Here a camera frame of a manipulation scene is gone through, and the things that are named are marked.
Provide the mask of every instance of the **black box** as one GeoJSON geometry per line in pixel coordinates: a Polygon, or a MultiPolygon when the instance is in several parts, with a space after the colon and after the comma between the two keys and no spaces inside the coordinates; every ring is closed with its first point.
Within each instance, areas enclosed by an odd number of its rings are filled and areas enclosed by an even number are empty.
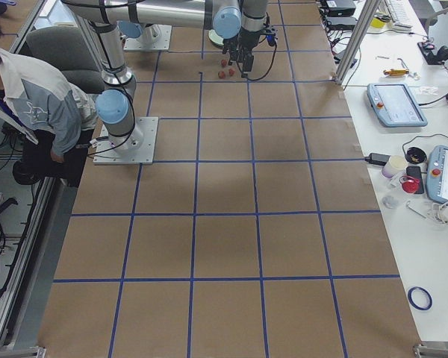
{"type": "Polygon", "coordinates": [[[329,30],[352,31],[357,25],[357,19],[353,16],[349,17],[327,17],[326,27],[329,30]]]}
{"type": "Polygon", "coordinates": [[[327,16],[351,16],[355,12],[353,0],[320,0],[320,3],[327,16]]]}

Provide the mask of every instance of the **keyboard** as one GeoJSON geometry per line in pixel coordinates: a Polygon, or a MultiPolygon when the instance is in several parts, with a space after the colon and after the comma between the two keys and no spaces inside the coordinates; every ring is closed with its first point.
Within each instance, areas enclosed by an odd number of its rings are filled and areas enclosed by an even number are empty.
{"type": "Polygon", "coordinates": [[[402,0],[382,0],[385,12],[390,17],[392,29],[401,32],[410,32],[412,25],[402,0]]]}

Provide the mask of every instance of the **electronic device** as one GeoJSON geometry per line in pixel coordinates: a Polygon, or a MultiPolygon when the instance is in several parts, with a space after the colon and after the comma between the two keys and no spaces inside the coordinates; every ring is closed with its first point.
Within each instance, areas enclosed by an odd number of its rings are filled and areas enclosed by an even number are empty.
{"type": "Polygon", "coordinates": [[[419,166],[407,166],[406,174],[420,181],[418,189],[414,194],[423,194],[425,192],[425,186],[423,185],[423,179],[421,178],[421,168],[419,166]]]}
{"type": "Polygon", "coordinates": [[[429,65],[440,65],[448,60],[448,47],[441,46],[435,54],[435,45],[431,41],[424,41],[418,43],[418,48],[429,65]]]}
{"type": "Polygon", "coordinates": [[[383,0],[383,11],[390,16],[390,26],[397,31],[410,32],[411,20],[406,13],[402,0],[383,0]]]}
{"type": "Polygon", "coordinates": [[[390,159],[389,155],[380,153],[370,153],[368,157],[365,157],[365,161],[370,164],[375,164],[377,166],[385,166],[387,161],[390,159]]]}
{"type": "MultiPolygon", "coordinates": [[[[342,51],[338,52],[337,54],[334,54],[334,62],[336,65],[340,64],[344,55],[345,55],[345,50],[342,50],[342,51]]],[[[350,63],[350,68],[352,68],[356,63],[357,63],[357,59],[354,58],[352,60],[352,62],[350,63]]]]}
{"type": "Polygon", "coordinates": [[[367,95],[386,127],[424,127],[428,124],[406,84],[369,84],[367,95]]]}
{"type": "Polygon", "coordinates": [[[326,18],[326,27],[333,31],[352,31],[357,25],[357,19],[353,16],[348,17],[332,17],[326,18]]]}
{"type": "Polygon", "coordinates": [[[353,0],[320,0],[323,12],[327,16],[351,16],[355,12],[353,0]]]}
{"type": "Polygon", "coordinates": [[[435,147],[429,156],[426,191],[433,201],[448,201],[448,147],[444,145],[435,147]]]}

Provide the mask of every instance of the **blue tape roll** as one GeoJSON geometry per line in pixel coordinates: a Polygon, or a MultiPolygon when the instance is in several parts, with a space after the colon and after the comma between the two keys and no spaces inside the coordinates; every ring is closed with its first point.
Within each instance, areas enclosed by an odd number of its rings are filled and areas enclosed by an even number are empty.
{"type": "Polygon", "coordinates": [[[426,291],[423,287],[419,287],[419,286],[415,286],[409,289],[408,291],[408,301],[410,302],[410,305],[412,305],[414,308],[416,308],[417,310],[420,311],[428,311],[430,308],[432,308],[433,305],[433,300],[432,300],[432,296],[430,295],[430,293],[428,291],[426,291]],[[413,292],[415,291],[421,291],[423,292],[426,297],[428,298],[428,304],[424,307],[422,306],[418,306],[414,301],[413,301],[413,292]]]}

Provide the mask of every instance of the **screwdriver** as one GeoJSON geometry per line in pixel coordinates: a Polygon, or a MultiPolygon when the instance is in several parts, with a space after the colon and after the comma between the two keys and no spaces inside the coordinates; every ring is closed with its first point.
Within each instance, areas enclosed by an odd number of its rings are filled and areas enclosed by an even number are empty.
{"type": "Polygon", "coordinates": [[[383,74],[385,76],[403,76],[407,75],[410,71],[408,69],[384,69],[383,74]]]}

